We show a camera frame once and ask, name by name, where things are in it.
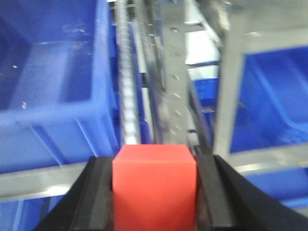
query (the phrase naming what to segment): metal rail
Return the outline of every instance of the metal rail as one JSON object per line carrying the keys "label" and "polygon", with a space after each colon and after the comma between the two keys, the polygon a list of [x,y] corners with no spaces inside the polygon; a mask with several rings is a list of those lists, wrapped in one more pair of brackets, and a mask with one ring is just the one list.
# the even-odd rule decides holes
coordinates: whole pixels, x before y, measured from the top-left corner
{"label": "metal rail", "polygon": [[126,4],[126,0],[117,0],[115,3],[119,50],[121,137],[123,144],[138,144],[141,142],[141,136]]}

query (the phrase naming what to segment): red cube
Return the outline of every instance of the red cube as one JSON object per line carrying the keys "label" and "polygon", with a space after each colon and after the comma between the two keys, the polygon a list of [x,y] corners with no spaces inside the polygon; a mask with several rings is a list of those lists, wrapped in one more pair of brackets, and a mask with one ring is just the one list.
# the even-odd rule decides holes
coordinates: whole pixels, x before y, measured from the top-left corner
{"label": "red cube", "polygon": [[194,231],[196,162],[185,145],[125,145],[113,195],[115,231]]}

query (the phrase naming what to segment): plastic crate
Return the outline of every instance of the plastic crate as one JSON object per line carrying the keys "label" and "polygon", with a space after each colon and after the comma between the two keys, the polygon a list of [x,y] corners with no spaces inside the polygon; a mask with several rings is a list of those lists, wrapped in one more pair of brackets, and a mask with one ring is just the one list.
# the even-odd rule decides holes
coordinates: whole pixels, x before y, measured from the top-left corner
{"label": "plastic crate", "polygon": [[308,207],[308,170],[292,168],[270,173],[247,175],[260,190],[287,207]]}
{"label": "plastic crate", "polygon": [[0,203],[1,231],[31,231],[63,196]]}
{"label": "plastic crate", "polygon": [[231,151],[308,141],[307,102],[308,47],[247,55]]}
{"label": "plastic crate", "polygon": [[201,111],[207,123],[206,133],[208,142],[212,145],[214,134],[215,111],[218,93],[218,78],[203,78],[193,81],[197,96],[200,100]]}
{"label": "plastic crate", "polygon": [[105,0],[0,1],[0,173],[118,151],[110,27]]}

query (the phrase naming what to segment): metal bar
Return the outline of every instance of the metal bar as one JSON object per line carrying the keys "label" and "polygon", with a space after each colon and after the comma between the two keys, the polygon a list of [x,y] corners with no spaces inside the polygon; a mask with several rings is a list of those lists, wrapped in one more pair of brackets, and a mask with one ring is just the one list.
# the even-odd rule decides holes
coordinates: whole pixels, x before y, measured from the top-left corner
{"label": "metal bar", "polygon": [[229,164],[242,174],[307,167],[308,144],[272,147],[233,153]]}
{"label": "metal bar", "polygon": [[204,63],[197,63],[197,64],[186,64],[186,67],[188,69],[190,68],[196,68],[196,67],[202,67],[202,66],[218,66],[219,65],[219,61],[210,61],[210,62],[204,62]]}
{"label": "metal bar", "polygon": [[136,4],[135,14],[138,20],[138,32],[140,33],[142,46],[140,50],[145,55],[145,73],[147,86],[149,87],[150,109],[153,118],[154,143],[164,143],[167,141],[164,133],[164,114],[159,113],[164,101],[161,98],[163,87],[161,81],[161,71],[156,41],[154,39],[153,22],[143,0],[134,0]]}
{"label": "metal bar", "polygon": [[120,119],[123,144],[141,142],[136,81],[134,78],[131,43],[127,15],[127,0],[117,0],[115,15],[117,21],[117,45],[119,50]]}
{"label": "metal bar", "polygon": [[0,200],[16,200],[65,194],[85,163],[39,168],[0,175]]}
{"label": "metal bar", "polygon": [[159,0],[160,43],[163,63],[164,100],[169,114],[171,143],[187,144],[189,78],[185,66],[185,0]]}

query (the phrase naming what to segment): screw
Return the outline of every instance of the screw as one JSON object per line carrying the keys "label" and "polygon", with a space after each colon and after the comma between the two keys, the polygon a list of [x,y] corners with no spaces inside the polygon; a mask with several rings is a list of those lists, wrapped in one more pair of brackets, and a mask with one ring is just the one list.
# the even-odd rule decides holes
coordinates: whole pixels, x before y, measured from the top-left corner
{"label": "screw", "polygon": [[178,33],[178,32],[179,32],[179,30],[176,29],[175,27],[172,27],[172,28],[171,28],[171,31],[174,32],[174,33]]}
{"label": "screw", "polygon": [[176,80],[180,80],[181,78],[180,78],[180,76],[178,76],[177,74],[174,74],[174,76],[173,76]]}
{"label": "screw", "polygon": [[181,116],[181,115],[182,115],[182,114],[181,114],[179,111],[177,111],[177,110],[174,110],[173,114],[174,114],[175,116]]}

